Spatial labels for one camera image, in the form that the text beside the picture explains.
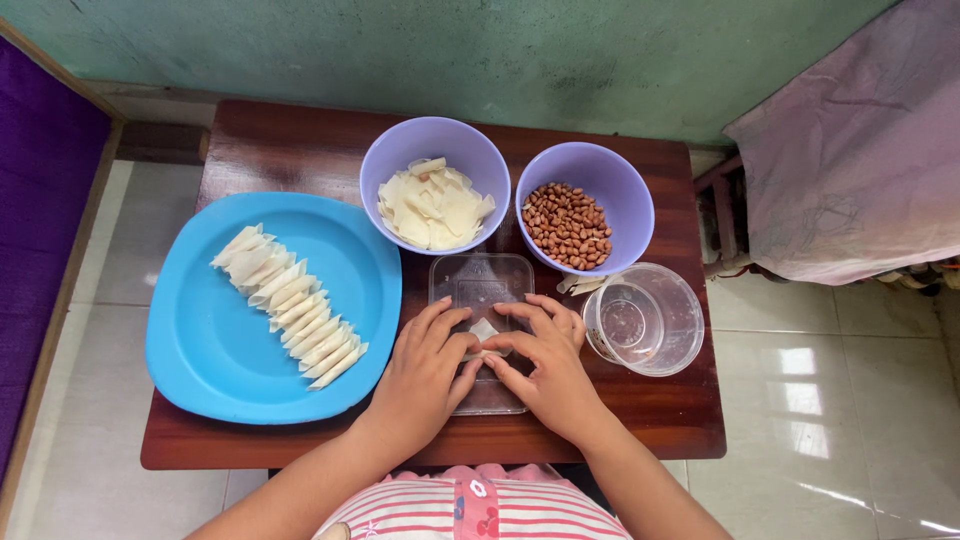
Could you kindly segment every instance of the purple bowl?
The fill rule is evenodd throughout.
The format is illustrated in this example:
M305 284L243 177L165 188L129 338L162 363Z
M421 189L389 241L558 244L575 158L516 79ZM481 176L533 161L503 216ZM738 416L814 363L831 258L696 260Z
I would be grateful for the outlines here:
M496 209L484 218L483 231L466 246L450 250L424 250L403 241L384 227L376 207L377 189L410 161L446 158L446 165L467 175L473 189L491 195ZM360 165L360 198L367 217L380 233L403 249L424 255L449 255L475 248L500 226L510 205L510 171L500 151L480 132L463 122L440 116L423 116L400 122L373 142Z
M527 195L551 182L582 187L604 208L607 225L613 229L613 249L593 270L571 270L544 255L519 219ZM515 204L520 233L534 256L562 272L581 276L608 276L625 270L643 255L654 233L654 203L647 184L619 154L589 142L565 142L540 152L520 175Z

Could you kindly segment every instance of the finger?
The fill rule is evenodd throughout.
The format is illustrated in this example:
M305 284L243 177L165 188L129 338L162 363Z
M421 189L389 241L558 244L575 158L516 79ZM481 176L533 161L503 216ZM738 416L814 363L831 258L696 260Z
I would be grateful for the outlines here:
M584 339L587 337L587 325L584 324L584 318L580 316L580 313L576 311L571 311L571 313L570 318L573 319L573 345L577 348L577 351L580 351L580 348L584 346Z
M557 328L550 316L542 308L531 306L525 302L514 302L511 304L494 304L493 309L501 315L514 315L521 319L530 321L530 328L534 333L540 335L543 332L550 332Z
M497 355L486 355L483 358L485 364L493 369L496 377L503 382L503 385L510 388L510 391L516 394L518 398L527 405L530 404L536 393L537 387L532 381L523 376L516 369L510 367L507 360Z
M553 315L553 324L567 337L573 337L573 318L570 317L570 310L561 305L561 303L544 296L542 294L527 293L526 300L528 304L542 307L544 311Z
M518 353L530 358L534 365L540 367L540 355L543 345L540 340L525 331L504 331L494 335L480 344L484 349L503 349L513 347Z
M464 358L467 351L479 353L480 338L468 331L460 331L454 333L446 340L437 357L442 358L444 361L449 360L450 365L456 367L456 365L460 363L460 360Z
M394 355L402 351L407 345L407 336L410 335L410 326L413 324L414 320L410 319L407 321L407 324L403 325L403 329L400 330L400 334L396 337L396 343L394 343Z
M433 324L433 321L440 316L441 313L450 308L451 302L452 299L449 296L445 296L437 302L425 307L423 311L420 312L420 315L414 317L413 321L411 321L413 324L410 326L410 333L407 335L407 343L405 344L405 348L409 346L418 348L420 343L423 342L427 331L430 330L430 325Z
M420 346L429 353L437 353L446 343L453 327L460 324L461 321L469 319L472 313L473 310L469 307L457 307L441 313L433 320L433 324L426 331L426 336L423 337Z
M474 358L467 362L464 365L464 371L450 384L450 395L446 397L447 414L453 413L453 409L457 408L457 405L467 396L477 380L477 370L480 369L481 365L483 365L483 360L480 358Z

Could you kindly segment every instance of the hand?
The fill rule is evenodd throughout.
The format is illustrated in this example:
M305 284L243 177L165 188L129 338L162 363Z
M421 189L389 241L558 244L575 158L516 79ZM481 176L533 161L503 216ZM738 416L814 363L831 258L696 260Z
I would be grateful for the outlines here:
M546 296L528 294L526 301L528 304L498 304L493 309L501 315L529 320L534 335L503 332L481 346L490 350L513 347L530 358L536 369L530 377L524 377L499 356L486 355L484 362L545 426L583 448L599 421L612 417L580 362L580 348L587 335L584 320Z
M472 313L469 307L450 309L450 302L450 297L434 302L403 327L370 407L354 424L391 453L396 465L433 440L480 369L482 360L476 358L454 379L464 354L480 352L480 340L469 332L450 335Z

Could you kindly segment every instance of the blue plate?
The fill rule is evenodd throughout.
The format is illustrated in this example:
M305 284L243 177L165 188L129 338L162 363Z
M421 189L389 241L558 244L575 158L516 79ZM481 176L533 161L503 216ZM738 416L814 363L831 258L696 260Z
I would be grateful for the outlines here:
M333 313L356 325L367 353L326 388L286 355L268 315L247 307L228 275L209 266L247 225L307 258L329 291ZM400 254L363 209L302 193L241 193L210 204L180 231L156 280L147 323L147 369L174 405L244 424L329 418L362 400L379 380L400 315Z

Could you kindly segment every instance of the purple cushion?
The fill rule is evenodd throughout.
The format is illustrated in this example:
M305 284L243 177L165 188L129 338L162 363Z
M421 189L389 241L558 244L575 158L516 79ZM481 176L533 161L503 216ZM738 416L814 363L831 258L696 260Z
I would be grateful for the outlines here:
M0 37L0 478L109 130Z

